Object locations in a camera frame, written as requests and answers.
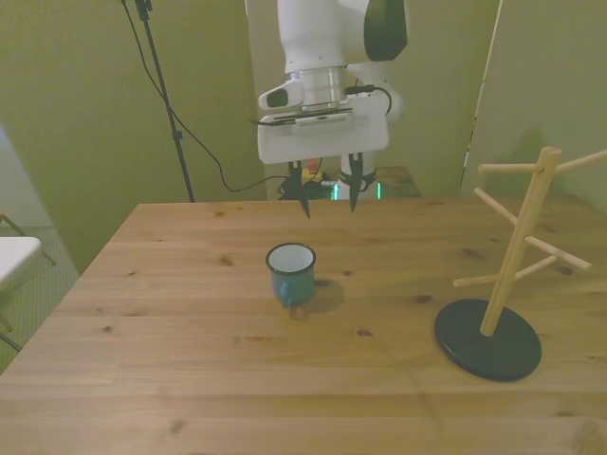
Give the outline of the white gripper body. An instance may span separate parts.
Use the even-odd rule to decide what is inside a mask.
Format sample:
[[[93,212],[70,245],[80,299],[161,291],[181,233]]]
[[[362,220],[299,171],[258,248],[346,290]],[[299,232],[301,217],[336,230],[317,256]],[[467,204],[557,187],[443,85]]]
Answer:
[[[346,110],[258,127],[258,153],[265,164],[366,154],[389,144],[384,97],[352,98]]]

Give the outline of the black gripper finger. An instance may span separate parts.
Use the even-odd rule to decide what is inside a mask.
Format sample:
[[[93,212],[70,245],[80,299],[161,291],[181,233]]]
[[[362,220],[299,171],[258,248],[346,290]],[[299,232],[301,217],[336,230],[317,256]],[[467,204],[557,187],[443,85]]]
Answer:
[[[349,183],[349,201],[350,209],[355,211],[359,199],[360,186],[362,183],[363,158],[362,154],[350,154],[348,156],[350,164],[350,183]]]
[[[303,185],[303,166],[301,161],[288,162],[287,192],[298,200],[307,218],[310,218],[309,204]]]

